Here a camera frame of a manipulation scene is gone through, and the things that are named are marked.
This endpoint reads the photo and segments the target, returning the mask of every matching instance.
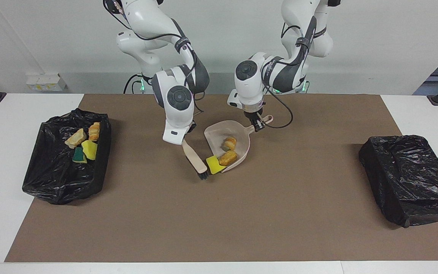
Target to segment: black trash bag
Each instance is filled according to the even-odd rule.
[[[359,159],[388,221],[405,228],[438,222],[438,158],[424,137],[371,137]]]
[[[74,150],[64,142],[80,128],[100,122],[96,160],[72,161]],[[23,182],[23,191],[50,204],[62,205],[101,191],[111,148],[111,124],[107,114],[75,109],[40,126]]]

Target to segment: green sponge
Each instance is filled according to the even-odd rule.
[[[87,164],[87,158],[84,155],[84,150],[81,147],[75,148],[75,152],[73,153],[72,161],[75,163]]]

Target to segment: white wall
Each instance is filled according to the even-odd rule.
[[[165,0],[212,73],[258,51],[285,55],[281,0]],[[310,92],[412,94],[438,67],[438,0],[343,0],[328,29],[334,51],[309,58]],[[139,68],[115,45],[123,30],[100,0],[0,0],[0,90],[29,92],[27,73],[61,73],[71,92],[122,92]],[[180,64],[172,47],[164,66]],[[229,92],[232,74],[212,76]]]

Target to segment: white electrical box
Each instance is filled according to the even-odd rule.
[[[34,91],[63,91],[66,83],[60,75],[30,75],[26,85]]]

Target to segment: yellow sponge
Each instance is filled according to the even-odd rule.
[[[207,165],[209,166],[212,174],[216,174],[226,168],[225,166],[219,165],[219,160],[216,156],[209,157],[205,161],[207,162]]]
[[[84,141],[81,144],[82,150],[89,160],[96,160],[97,144],[92,141]]]

